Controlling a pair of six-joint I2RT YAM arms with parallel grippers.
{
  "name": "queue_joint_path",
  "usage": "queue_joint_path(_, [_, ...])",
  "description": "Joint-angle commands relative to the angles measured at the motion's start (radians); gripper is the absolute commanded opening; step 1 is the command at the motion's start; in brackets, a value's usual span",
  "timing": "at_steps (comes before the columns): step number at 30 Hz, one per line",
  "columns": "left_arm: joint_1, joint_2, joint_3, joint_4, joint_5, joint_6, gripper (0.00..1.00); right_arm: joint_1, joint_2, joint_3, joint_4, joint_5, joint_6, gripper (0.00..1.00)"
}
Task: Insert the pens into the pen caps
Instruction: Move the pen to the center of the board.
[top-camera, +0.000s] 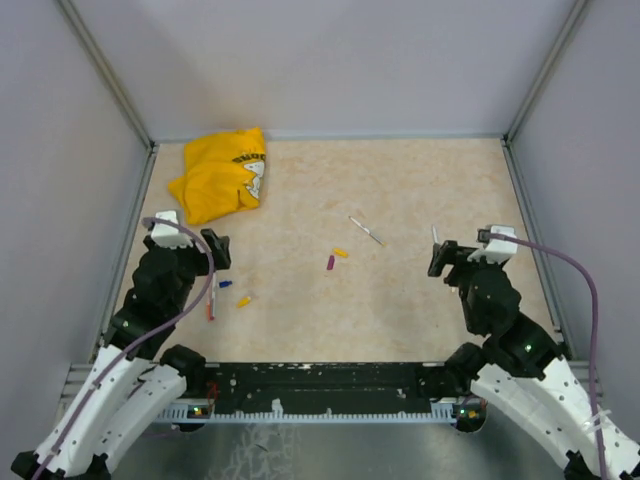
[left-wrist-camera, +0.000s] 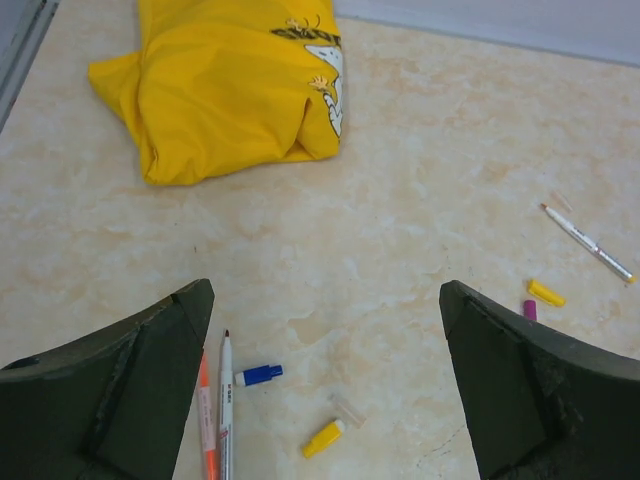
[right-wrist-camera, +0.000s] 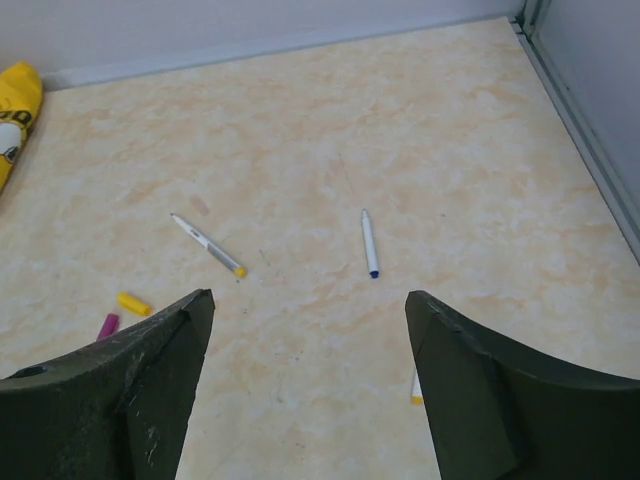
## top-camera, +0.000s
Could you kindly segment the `white pen yellow tip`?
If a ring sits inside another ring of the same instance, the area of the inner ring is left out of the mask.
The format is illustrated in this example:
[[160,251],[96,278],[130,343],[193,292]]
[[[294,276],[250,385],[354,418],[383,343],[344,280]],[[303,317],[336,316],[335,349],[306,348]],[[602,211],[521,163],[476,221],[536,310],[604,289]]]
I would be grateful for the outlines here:
[[386,242],[384,242],[379,236],[377,236],[370,228],[363,225],[360,221],[355,219],[353,216],[348,216],[348,218],[352,223],[354,223],[360,230],[365,232],[370,238],[372,238],[380,246],[385,247],[387,245]]

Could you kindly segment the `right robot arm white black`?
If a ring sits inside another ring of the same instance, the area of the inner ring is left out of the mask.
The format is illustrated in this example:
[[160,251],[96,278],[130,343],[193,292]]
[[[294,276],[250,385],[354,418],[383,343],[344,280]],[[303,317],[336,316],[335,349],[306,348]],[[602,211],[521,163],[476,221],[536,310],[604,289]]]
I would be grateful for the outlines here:
[[567,479],[636,479],[639,444],[583,385],[560,345],[520,309],[521,295],[504,270],[522,240],[490,229],[479,247],[436,242],[428,268],[457,290],[466,329],[483,337],[448,359],[448,387],[496,407],[534,439]]

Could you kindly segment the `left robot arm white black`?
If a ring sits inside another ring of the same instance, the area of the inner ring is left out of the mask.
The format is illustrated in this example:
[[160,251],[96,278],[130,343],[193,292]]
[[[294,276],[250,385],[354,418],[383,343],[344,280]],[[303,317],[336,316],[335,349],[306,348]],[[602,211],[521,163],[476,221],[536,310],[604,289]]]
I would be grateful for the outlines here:
[[230,239],[211,229],[161,232],[156,222],[132,286],[113,315],[91,371],[69,409],[34,450],[20,452],[11,470],[22,479],[108,479],[123,454],[158,414],[182,394],[208,384],[205,358],[182,345],[160,348],[196,301],[197,278],[209,293],[215,274],[231,266]]

